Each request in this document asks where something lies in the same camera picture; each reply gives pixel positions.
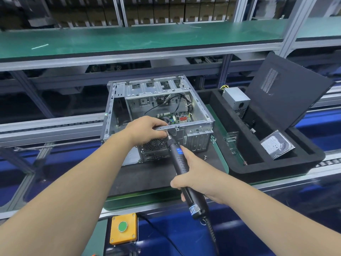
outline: left forearm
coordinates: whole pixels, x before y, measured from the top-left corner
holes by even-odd
[[[128,135],[124,130],[113,135],[3,224],[0,252],[4,255],[80,255],[113,181],[133,147]]]

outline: green push button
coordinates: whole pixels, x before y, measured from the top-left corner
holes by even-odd
[[[126,229],[128,228],[128,224],[126,221],[122,221],[119,225],[118,225],[118,230],[120,232],[124,232]]]

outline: open computer tower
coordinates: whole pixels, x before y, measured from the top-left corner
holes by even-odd
[[[205,151],[213,133],[214,119],[185,76],[109,82],[101,141],[139,117],[162,119],[180,145],[193,152]],[[130,151],[123,165],[168,157],[165,139],[154,139]]]

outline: screwdriver handle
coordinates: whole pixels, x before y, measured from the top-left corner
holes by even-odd
[[[168,136],[167,138],[167,148],[172,158],[176,174],[181,175],[187,173],[190,168],[185,155],[183,154],[180,146],[171,136]],[[203,194],[190,187],[181,188],[181,191],[194,219],[203,218],[208,215],[208,206]]]

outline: black electric screwdriver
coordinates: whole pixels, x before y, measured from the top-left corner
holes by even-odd
[[[174,138],[167,131],[167,148],[172,158],[172,162],[176,171],[176,175],[181,175],[187,173],[190,168],[188,166],[187,160],[183,151],[181,150],[178,143],[174,140]],[[213,232],[213,228],[211,226],[211,222],[208,218],[208,206],[205,200],[205,197],[200,192],[190,188],[185,187],[181,188],[183,196],[187,202],[190,213],[193,219],[200,219],[200,221],[204,222],[204,225],[207,225],[209,233],[211,235],[213,244],[215,246],[215,251],[217,255],[219,255],[218,245],[216,243],[215,235]]]

